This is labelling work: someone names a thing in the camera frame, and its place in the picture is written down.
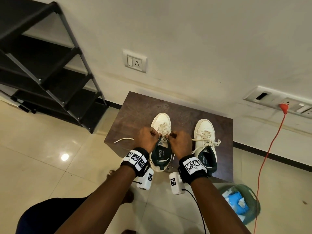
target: shoe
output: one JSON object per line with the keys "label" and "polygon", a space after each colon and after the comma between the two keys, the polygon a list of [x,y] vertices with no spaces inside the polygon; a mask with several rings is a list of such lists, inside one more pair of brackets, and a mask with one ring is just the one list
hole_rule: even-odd
{"label": "shoe", "polygon": [[212,123],[207,119],[201,119],[197,122],[194,130],[195,155],[207,169],[209,177],[217,170],[216,146],[221,141],[216,142],[216,133]]}
{"label": "shoe", "polygon": [[151,168],[155,172],[163,172],[172,158],[172,150],[166,135],[171,133],[170,118],[166,113],[159,113],[153,120],[151,127],[161,133],[154,150],[150,153]]}

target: dark brown stool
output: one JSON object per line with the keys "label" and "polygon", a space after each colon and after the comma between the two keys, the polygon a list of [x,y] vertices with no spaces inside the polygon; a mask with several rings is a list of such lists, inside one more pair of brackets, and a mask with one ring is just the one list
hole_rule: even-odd
{"label": "dark brown stool", "polygon": [[[233,120],[230,118],[129,92],[104,143],[119,157],[124,157],[133,149],[133,140],[114,142],[121,138],[134,138],[140,128],[151,125],[158,113],[169,115],[173,131],[185,130],[192,138],[196,123],[203,118],[210,120],[216,132],[216,140],[221,140],[220,146],[216,147],[218,170],[211,180],[233,182]],[[174,158],[168,167],[169,172],[176,171],[178,160]]]}

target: floor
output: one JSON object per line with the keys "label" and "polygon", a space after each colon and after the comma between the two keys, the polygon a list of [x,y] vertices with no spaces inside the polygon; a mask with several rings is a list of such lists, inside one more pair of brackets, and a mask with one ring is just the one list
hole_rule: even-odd
{"label": "floor", "polygon": [[[27,114],[0,101],[1,233],[14,233],[22,213],[38,202],[87,196],[110,169],[119,167],[120,157],[103,143],[118,111],[109,108],[95,133],[89,134],[79,126],[44,114]],[[235,182],[255,190],[262,159],[234,149]],[[309,233],[311,184],[311,173],[268,160],[260,184],[257,233]],[[135,185],[133,190],[135,201],[119,208],[106,233],[125,229],[139,234],[203,233],[194,200],[189,194],[174,196],[167,173],[157,173],[149,191]],[[253,227],[253,222],[248,225],[250,230]]]}

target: red plug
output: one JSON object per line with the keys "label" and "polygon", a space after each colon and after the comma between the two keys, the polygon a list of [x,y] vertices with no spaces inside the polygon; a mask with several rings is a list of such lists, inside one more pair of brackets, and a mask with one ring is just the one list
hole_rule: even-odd
{"label": "red plug", "polygon": [[284,114],[287,114],[288,105],[287,104],[279,104]]}

